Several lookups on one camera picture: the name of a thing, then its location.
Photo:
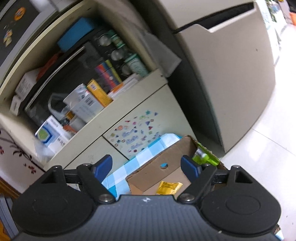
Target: metal screw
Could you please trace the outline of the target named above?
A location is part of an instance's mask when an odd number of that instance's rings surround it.
[[[111,202],[113,201],[113,196],[110,194],[102,194],[99,196],[101,202]]]
[[[194,200],[194,198],[195,197],[189,193],[183,193],[180,195],[180,200],[185,201],[185,202],[190,202],[190,201]]]

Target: orange sticker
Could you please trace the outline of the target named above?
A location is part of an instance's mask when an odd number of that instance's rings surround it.
[[[20,20],[26,12],[26,9],[24,7],[21,7],[18,9],[18,11],[15,13],[15,21]]]

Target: cardboard box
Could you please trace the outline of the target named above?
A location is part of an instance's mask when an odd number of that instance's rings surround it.
[[[218,159],[193,137],[185,136],[126,177],[131,194],[155,195],[161,181],[180,182],[183,186],[175,194],[177,198],[191,184],[181,170],[181,157],[183,155],[193,157],[198,146],[206,150],[211,158]],[[160,165],[163,163],[167,163],[168,167],[162,169]],[[217,168],[226,169],[221,162]]]
[[[27,97],[30,90],[36,84],[39,71],[40,69],[33,69],[25,73],[22,77],[17,88],[15,89],[15,93],[19,96],[21,101],[23,101]]]
[[[18,115],[21,103],[22,103],[21,99],[17,95],[15,95],[11,101],[10,110],[9,110],[10,113],[12,113],[13,115]]]
[[[99,86],[99,84],[92,79],[88,85],[87,89],[93,94],[94,97],[106,107],[112,102],[112,99],[106,94],[106,92]]]
[[[37,130],[35,136],[53,153],[59,152],[70,139],[63,126],[52,115]]]
[[[101,103],[87,90],[84,84],[74,89],[63,102],[85,123],[88,123],[104,109]]]

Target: barcode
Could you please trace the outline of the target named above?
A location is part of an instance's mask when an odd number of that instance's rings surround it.
[[[94,84],[91,84],[91,88],[92,88],[93,90],[96,90],[96,86],[95,86]]]
[[[18,88],[18,91],[19,91],[19,93],[22,93],[22,91],[24,90],[24,86],[20,86],[19,88]]]
[[[91,105],[94,103],[94,101],[89,97],[89,98],[87,98],[87,100],[85,101],[85,103],[86,103],[88,106],[91,106]]]
[[[17,103],[15,102],[13,105],[13,111],[15,111],[16,108],[17,108]]]

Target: white box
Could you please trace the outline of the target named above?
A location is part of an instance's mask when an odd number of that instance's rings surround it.
[[[24,74],[21,81],[19,82],[15,93],[19,96],[20,100],[23,101],[32,87],[36,84],[36,78],[40,69],[33,69]]]
[[[19,108],[20,108],[20,104],[22,103],[21,99],[15,95],[12,98],[12,102],[10,105],[10,113],[12,113],[13,115],[18,115],[19,114]]]
[[[84,84],[79,85],[75,90],[73,90],[64,99],[64,103],[67,104],[71,111],[73,111],[86,123],[104,109],[101,103],[87,90]]]
[[[69,134],[52,115],[42,124],[35,136],[53,153],[59,152],[69,142]]]

